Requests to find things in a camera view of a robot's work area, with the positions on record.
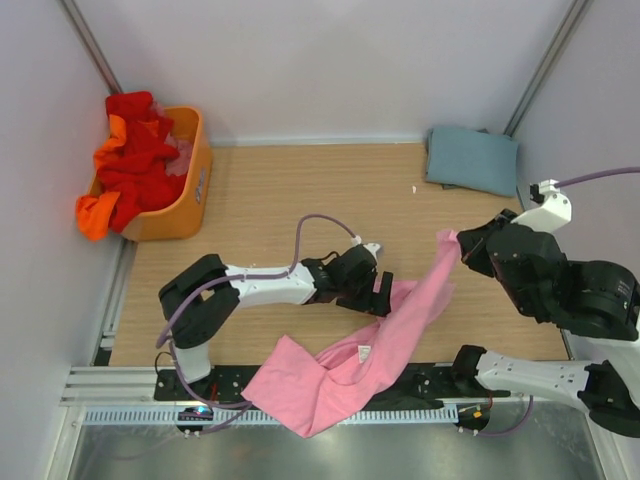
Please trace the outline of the pink t shirt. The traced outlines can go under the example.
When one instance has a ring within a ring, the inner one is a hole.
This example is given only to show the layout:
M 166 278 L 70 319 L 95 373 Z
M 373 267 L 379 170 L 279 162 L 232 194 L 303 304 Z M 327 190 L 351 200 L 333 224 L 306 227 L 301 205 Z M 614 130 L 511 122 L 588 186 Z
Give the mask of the pink t shirt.
M 439 232 L 429 272 L 418 281 L 393 284 L 386 317 L 317 355 L 282 336 L 243 389 L 244 399 L 302 438 L 351 417 L 395 383 L 424 331 L 445 311 L 460 257 L 456 232 Z

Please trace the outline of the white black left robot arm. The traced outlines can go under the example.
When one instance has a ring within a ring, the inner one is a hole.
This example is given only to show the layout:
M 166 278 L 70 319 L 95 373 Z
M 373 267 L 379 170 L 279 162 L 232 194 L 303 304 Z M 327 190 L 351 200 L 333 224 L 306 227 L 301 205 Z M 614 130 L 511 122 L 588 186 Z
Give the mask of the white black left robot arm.
M 357 244 L 342 254 L 305 258 L 289 268 L 244 268 L 201 257 L 158 294 L 170 341 L 178 389 L 189 399 L 212 387 L 208 343 L 236 311 L 273 304 L 329 304 L 385 317 L 391 312 L 392 273 L 378 271 L 377 243 Z

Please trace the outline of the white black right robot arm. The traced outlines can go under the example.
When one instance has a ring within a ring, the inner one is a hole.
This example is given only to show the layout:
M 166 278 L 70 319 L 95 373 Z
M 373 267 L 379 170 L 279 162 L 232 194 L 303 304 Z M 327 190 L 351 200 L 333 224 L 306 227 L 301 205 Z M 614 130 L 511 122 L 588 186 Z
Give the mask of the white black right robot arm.
M 459 394 L 521 392 L 570 406 L 621 436 L 639 435 L 639 282 L 608 261 L 572 261 L 555 237 L 517 223 L 510 210 L 458 233 L 461 260 L 494 278 L 517 312 L 589 339 L 601 363 L 546 364 L 464 345 L 451 367 Z

